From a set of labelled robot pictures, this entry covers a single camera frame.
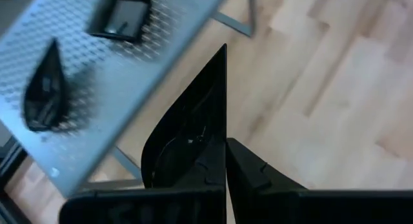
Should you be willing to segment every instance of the laminate floor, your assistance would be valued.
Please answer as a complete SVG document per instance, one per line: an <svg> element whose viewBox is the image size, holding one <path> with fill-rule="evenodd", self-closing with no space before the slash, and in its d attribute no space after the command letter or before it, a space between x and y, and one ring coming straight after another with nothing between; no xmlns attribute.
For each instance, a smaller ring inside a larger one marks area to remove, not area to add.
<svg viewBox="0 0 413 224"><path fill-rule="evenodd" d="M227 43L229 137L308 188L413 188L413 0L257 1L256 36L211 19L119 146L140 164L162 115ZM221 9L248 18L247 0ZM108 158L94 179L127 177ZM7 191L34 223L56 223L64 199L30 159Z"/></svg>

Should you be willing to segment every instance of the wooden floor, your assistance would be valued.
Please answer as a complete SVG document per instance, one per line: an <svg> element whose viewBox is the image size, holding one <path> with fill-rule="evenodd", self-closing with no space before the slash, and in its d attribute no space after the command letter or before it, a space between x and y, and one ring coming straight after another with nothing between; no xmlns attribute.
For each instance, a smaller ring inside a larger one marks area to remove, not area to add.
<svg viewBox="0 0 413 224"><path fill-rule="evenodd" d="M246 20L246 3L222 11ZM253 39L207 24L121 148L139 163L156 123L228 43L229 137L308 188L413 188L413 0L258 3ZM95 178L129 176L109 158ZM34 223L56 223L64 199L30 160L8 192Z"/></svg>

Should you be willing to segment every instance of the perforated metal tabletop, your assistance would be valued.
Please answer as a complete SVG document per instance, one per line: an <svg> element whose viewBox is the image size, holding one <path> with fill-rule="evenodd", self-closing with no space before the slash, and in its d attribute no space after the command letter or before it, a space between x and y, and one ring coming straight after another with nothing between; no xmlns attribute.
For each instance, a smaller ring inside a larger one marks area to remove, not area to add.
<svg viewBox="0 0 413 224"><path fill-rule="evenodd" d="M85 33L98 1L35 0L0 41L0 119L64 196L93 173L223 0L152 0L139 45ZM23 121L22 95L53 37L70 112L53 131L35 133Z"/></svg>

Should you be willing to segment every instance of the black object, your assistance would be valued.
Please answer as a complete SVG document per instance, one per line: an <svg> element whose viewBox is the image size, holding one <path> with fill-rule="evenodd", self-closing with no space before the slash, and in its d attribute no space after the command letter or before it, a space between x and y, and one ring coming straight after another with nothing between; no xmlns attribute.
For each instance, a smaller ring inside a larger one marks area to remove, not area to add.
<svg viewBox="0 0 413 224"><path fill-rule="evenodd" d="M138 42L151 0L100 0L86 30L92 36Z"/></svg>
<svg viewBox="0 0 413 224"><path fill-rule="evenodd" d="M79 194L60 223L225 223L225 167L236 223L411 223L413 192L307 190L226 136L226 46L158 123L146 189Z"/></svg>
<svg viewBox="0 0 413 224"><path fill-rule="evenodd" d="M26 88L24 117L30 130L46 131L59 124L68 111L66 86L54 39Z"/></svg>
<svg viewBox="0 0 413 224"><path fill-rule="evenodd" d="M25 160L27 153L13 137L2 149L6 151L0 155L0 223L30 224L27 217L5 192L6 184Z"/></svg>

